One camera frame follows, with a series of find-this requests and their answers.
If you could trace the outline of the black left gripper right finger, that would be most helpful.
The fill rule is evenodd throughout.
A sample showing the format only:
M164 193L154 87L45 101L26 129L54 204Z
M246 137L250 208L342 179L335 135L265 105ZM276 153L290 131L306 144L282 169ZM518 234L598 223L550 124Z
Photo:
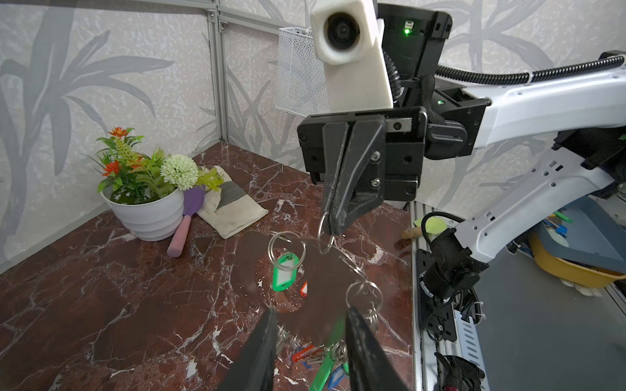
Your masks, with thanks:
M351 390L408 390L365 318L354 307L347 311L345 337Z

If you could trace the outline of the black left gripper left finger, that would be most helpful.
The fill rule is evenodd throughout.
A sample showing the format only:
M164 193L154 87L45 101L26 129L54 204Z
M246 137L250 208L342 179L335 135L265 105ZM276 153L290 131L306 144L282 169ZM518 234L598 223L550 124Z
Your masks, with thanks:
M277 311L267 309L218 390L273 390L278 337Z

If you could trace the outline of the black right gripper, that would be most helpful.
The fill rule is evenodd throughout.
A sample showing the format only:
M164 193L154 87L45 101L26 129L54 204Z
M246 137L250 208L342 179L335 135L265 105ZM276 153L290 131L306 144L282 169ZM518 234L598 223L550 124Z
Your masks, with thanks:
M418 108L313 115L297 133L306 171L324 183L321 211L331 236L383 200L415 199L425 150Z

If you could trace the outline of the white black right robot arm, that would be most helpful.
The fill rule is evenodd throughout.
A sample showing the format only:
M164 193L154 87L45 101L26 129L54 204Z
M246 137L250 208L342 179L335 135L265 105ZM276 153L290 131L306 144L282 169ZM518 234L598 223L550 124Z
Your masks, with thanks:
M537 135L554 144L492 204L429 241L423 291L472 287L516 237L580 197L625 179L625 56L532 73L440 65L448 13L375 1L319 1L311 37L327 114L298 126L306 171L324 184L319 233L337 237L384 200L412 200L424 160Z

